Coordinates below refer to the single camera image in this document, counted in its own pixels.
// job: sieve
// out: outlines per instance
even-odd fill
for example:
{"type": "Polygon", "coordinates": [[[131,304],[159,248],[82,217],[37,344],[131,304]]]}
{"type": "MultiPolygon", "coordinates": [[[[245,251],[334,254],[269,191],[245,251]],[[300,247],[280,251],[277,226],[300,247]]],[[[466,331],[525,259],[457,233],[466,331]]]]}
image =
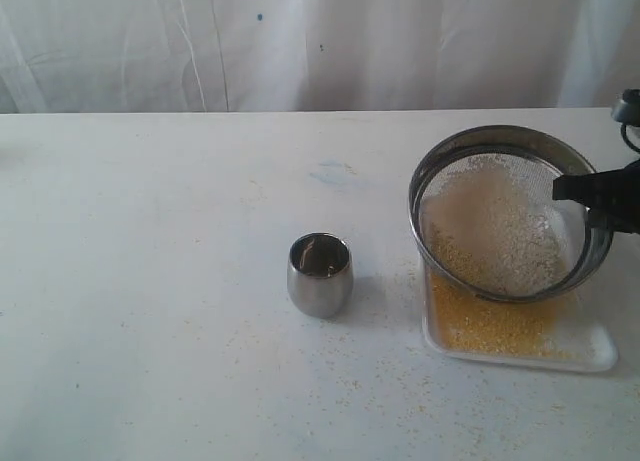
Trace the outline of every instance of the sieve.
{"type": "Polygon", "coordinates": [[[573,148],[519,126],[482,126],[427,153],[409,186],[418,250],[436,272],[494,301],[565,293],[604,261],[613,231],[552,199],[553,180],[595,169],[573,148]]]}

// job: stainless steel cup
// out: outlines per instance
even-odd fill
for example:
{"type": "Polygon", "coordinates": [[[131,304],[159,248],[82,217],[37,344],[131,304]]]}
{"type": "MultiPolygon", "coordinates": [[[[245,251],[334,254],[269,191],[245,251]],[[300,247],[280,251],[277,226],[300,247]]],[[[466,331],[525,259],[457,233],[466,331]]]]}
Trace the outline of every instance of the stainless steel cup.
{"type": "Polygon", "coordinates": [[[287,289],[291,301],[303,313],[317,318],[337,314],[353,290],[347,245],[326,233],[298,239],[289,251],[287,289]]]}

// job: white backdrop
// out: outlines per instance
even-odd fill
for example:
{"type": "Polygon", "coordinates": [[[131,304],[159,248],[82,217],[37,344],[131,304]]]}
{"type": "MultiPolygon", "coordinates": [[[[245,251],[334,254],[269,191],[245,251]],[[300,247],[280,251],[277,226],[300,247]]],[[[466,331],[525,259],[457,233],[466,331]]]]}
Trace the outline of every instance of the white backdrop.
{"type": "Polygon", "coordinates": [[[640,0],[0,0],[0,112],[609,105],[640,0]]]}

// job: strainer mesh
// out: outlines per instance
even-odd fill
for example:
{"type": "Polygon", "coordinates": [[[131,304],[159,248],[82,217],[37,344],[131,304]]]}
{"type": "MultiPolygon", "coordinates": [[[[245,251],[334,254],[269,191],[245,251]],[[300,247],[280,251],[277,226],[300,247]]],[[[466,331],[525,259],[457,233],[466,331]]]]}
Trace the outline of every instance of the strainer mesh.
{"type": "Polygon", "coordinates": [[[560,173],[483,153],[439,171],[422,196],[425,244],[459,280],[489,293],[535,295],[562,281],[585,244],[585,211],[551,199],[560,173]]]}

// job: white tray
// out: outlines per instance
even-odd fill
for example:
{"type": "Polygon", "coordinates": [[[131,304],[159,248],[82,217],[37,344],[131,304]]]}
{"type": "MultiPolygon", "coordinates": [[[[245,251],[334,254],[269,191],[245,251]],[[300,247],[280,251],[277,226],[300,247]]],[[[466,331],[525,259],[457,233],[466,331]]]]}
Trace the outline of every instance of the white tray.
{"type": "Polygon", "coordinates": [[[582,309],[579,290],[576,290],[575,302],[572,301],[571,309],[558,317],[553,331],[547,334],[554,347],[562,352],[562,356],[555,357],[547,353],[545,356],[521,357],[450,349],[444,345],[440,334],[446,326],[440,326],[435,316],[429,268],[423,263],[420,271],[423,274],[421,301],[424,305],[422,316],[424,338],[427,344],[439,353],[469,361],[583,373],[607,371],[618,359],[618,351],[606,328],[582,309]]]}

